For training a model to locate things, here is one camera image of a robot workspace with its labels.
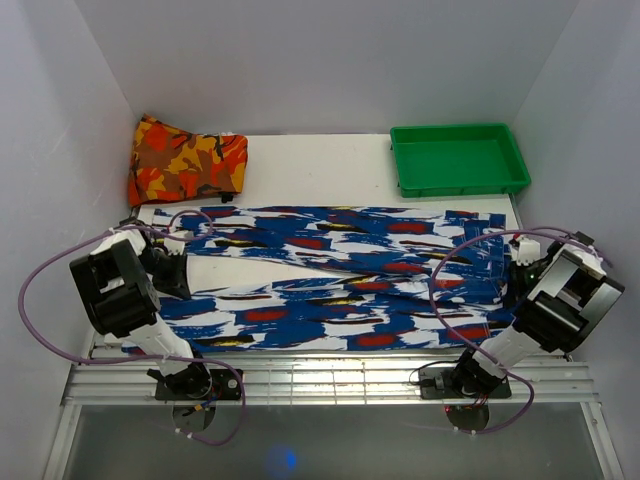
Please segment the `blue white patterned trousers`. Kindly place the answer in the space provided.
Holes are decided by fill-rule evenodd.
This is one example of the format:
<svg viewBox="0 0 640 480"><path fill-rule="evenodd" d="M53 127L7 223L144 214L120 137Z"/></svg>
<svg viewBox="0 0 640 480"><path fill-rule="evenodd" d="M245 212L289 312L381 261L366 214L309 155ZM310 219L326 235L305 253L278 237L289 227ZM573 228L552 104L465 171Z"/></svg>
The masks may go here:
<svg viewBox="0 0 640 480"><path fill-rule="evenodd" d="M198 352L384 351L480 343L511 322L501 213L418 208L157 208L205 270L161 318Z"/></svg>

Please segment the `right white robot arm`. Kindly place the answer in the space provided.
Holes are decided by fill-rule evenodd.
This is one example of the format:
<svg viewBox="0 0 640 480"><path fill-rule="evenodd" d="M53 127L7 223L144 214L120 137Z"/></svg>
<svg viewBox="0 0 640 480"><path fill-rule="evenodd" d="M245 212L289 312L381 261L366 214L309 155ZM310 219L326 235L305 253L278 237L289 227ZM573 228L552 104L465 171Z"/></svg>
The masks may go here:
<svg viewBox="0 0 640 480"><path fill-rule="evenodd" d="M576 244L554 241L545 254L525 235L509 242L503 303L513 321L477 350L464 351L450 374L458 394L489 396L526 357L574 351L622 296L625 287L606 273L594 240L581 232L565 238Z"/></svg>

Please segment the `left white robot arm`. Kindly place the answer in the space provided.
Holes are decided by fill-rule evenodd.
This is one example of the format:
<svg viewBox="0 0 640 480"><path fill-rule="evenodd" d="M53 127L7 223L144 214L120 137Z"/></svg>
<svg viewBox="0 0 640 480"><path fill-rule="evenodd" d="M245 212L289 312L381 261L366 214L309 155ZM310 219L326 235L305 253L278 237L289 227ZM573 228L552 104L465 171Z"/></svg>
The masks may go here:
<svg viewBox="0 0 640 480"><path fill-rule="evenodd" d="M81 301L93 328L135 344L145 355L158 355L149 376L171 393L210 399L213 379L201 357L159 316L160 294L189 300L187 255L182 247L156 247L129 218L86 256L70 263Z"/></svg>

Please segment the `orange camouflage folded trousers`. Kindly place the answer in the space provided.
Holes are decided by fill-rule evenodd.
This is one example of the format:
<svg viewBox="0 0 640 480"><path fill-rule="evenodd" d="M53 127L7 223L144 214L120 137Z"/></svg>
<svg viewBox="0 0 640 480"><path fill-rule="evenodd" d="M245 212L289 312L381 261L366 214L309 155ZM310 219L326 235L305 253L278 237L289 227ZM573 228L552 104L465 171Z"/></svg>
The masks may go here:
<svg viewBox="0 0 640 480"><path fill-rule="evenodd" d="M128 203L177 203L218 197L230 202L244 186L248 138L196 134L143 115L136 127L127 181Z"/></svg>

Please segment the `green plastic tray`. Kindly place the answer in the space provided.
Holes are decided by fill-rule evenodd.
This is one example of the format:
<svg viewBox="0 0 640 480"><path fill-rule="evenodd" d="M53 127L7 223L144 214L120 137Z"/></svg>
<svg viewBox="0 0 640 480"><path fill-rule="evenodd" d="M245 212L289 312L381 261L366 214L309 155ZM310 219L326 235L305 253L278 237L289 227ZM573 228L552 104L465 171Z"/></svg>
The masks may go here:
<svg viewBox="0 0 640 480"><path fill-rule="evenodd" d="M404 198L517 194L531 183L504 123L393 127L390 139Z"/></svg>

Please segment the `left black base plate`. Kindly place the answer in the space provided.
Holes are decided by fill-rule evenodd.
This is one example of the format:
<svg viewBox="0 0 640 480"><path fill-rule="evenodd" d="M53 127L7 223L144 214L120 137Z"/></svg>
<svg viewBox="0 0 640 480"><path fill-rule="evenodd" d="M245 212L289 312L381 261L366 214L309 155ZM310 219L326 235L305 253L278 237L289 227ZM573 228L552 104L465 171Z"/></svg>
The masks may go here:
<svg viewBox="0 0 640 480"><path fill-rule="evenodd" d="M241 399L240 383L228 369L211 369L212 394L218 401L236 401ZM205 398L192 398L186 394L172 393L166 386L158 383L153 398L158 401L199 401Z"/></svg>

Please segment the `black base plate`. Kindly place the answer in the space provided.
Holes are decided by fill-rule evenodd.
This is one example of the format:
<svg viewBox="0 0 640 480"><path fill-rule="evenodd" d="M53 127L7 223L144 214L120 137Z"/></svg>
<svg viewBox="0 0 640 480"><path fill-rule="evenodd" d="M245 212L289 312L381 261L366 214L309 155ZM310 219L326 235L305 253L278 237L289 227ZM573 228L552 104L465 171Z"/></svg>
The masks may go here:
<svg viewBox="0 0 640 480"><path fill-rule="evenodd" d="M481 390L468 390L454 374L454 367L431 366L418 371L418 386L423 400L436 399L508 399L512 391L507 379L490 393Z"/></svg>
<svg viewBox="0 0 640 480"><path fill-rule="evenodd" d="M212 394L218 401L236 401L241 399L240 383L228 369L211 369ZM158 383L153 398L158 401L199 401L205 398L192 398L186 394L172 393L166 386Z"/></svg>

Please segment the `aluminium rail frame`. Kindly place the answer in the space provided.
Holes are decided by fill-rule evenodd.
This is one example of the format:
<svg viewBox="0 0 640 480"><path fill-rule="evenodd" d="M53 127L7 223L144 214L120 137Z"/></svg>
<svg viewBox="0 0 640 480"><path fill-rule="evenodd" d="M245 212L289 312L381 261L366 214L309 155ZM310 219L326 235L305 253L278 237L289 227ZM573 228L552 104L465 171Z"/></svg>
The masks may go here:
<svg viewBox="0 0 640 480"><path fill-rule="evenodd" d="M88 340L90 365L73 365L62 397L62 415L44 476L61 479L66 473L84 408L89 406L171 407L158 400L148 376L152 363L125 356L116 340L93 334ZM229 352L215 358L244 372L249 406L434 405L457 403L455 397L424 399L417 374L435 375L452 365L454 349L395 352ZM587 438L606 479L623 478L602 413L602 404L585 362L560 354L540 354L520 363L502 392L487 406L513 405L531 413L539 404L574 404L587 429Z"/></svg>

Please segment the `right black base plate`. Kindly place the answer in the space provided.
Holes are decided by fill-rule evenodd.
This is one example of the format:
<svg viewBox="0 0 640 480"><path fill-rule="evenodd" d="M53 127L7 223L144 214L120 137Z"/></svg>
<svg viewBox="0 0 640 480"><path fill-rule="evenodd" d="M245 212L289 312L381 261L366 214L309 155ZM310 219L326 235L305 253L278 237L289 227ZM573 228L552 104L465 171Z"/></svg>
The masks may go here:
<svg viewBox="0 0 640 480"><path fill-rule="evenodd" d="M481 390L468 390L454 374L454 367L431 366L418 371L418 386L423 400L436 399L508 399L512 391L507 379L490 393Z"/></svg>

